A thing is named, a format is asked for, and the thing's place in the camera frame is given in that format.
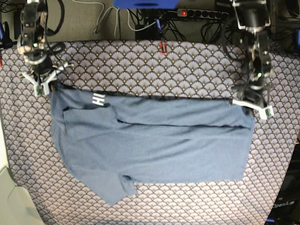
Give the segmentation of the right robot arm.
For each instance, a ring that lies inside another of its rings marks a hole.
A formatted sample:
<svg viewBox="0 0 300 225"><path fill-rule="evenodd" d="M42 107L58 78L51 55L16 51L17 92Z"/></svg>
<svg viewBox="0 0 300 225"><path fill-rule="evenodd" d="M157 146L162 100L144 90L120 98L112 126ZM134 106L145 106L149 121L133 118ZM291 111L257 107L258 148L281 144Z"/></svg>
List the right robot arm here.
<svg viewBox="0 0 300 225"><path fill-rule="evenodd" d="M36 97L50 93L50 83L56 80L55 68L46 49L46 17L48 12L44 0L28 0L20 14L21 35L17 50L30 66L30 72L22 72L34 89Z"/></svg>

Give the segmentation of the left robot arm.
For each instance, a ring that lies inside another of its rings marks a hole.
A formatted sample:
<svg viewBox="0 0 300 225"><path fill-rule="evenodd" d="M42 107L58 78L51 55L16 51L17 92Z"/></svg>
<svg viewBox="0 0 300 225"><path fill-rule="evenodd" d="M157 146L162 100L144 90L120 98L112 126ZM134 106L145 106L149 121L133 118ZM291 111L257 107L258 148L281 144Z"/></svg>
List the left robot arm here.
<svg viewBox="0 0 300 225"><path fill-rule="evenodd" d="M246 48L245 72L247 80L244 84L233 86L237 97L232 104L258 111L262 120L274 115L269 98L264 92L270 92L268 77L273 73L270 58L269 37L265 29L271 25L267 1L265 0L233 0L239 30L244 30L254 37L254 41Z"/></svg>

